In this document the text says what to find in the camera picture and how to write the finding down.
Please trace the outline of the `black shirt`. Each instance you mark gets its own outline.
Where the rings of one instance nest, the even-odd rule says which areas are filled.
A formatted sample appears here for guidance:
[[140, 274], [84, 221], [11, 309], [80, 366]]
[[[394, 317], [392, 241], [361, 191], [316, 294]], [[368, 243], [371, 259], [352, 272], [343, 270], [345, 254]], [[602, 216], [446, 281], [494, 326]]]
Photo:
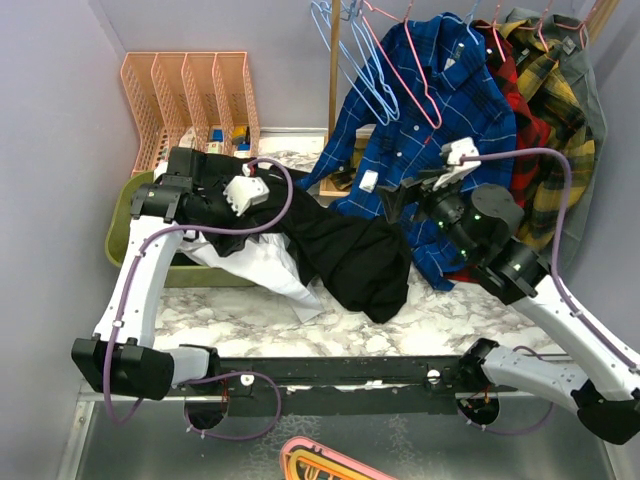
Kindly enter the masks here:
[[[205, 156], [205, 177], [239, 175], [241, 159], [218, 154]], [[266, 201], [248, 209], [242, 217], [262, 226], [284, 206], [287, 184], [275, 167], [256, 169], [270, 193]], [[372, 219], [345, 216], [321, 206], [296, 186], [291, 205], [269, 233], [284, 234], [298, 264], [302, 281], [318, 277], [347, 310], [363, 312], [383, 324], [405, 304], [411, 252], [402, 229], [378, 216]]]

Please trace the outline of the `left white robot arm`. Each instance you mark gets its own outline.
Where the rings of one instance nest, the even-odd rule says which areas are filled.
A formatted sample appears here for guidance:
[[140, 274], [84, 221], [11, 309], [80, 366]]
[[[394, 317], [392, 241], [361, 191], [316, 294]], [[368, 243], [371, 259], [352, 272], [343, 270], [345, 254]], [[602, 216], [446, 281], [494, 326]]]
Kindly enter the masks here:
[[116, 286], [92, 336], [76, 339], [71, 350], [95, 391], [161, 400], [186, 382], [202, 395], [220, 385], [213, 349], [155, 349], [155, 319], [185, 226], [231, 226], [234, 215], [223, 190], [242, 164], [237, 157], [174, 147], [164, 174], [138, 175], [127, 189], [129, 234]]

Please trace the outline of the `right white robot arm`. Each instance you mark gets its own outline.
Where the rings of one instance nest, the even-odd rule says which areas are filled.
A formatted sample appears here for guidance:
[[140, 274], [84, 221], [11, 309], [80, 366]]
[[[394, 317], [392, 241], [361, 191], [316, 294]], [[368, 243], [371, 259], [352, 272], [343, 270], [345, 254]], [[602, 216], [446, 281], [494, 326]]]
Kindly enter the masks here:
[[478, 283], [538, 325], [572, 359], [551, 364], [481, 338], [459, 359], [458, 378], [472, 391], [504, 386], [534, 394], [574, 413], [600, 439], [623, 445], [639, 432], [639, 372], [624, 362], [614, 339], [574, 296], [560, 292], [548, 262], [514, 237], [523, 211], [504, 187], [484, 184], [468, 196], [460, 183], [439, 185], [435, 171], [379, 186], [386, 218], [400, 219], [417, 204], [472, 264]]

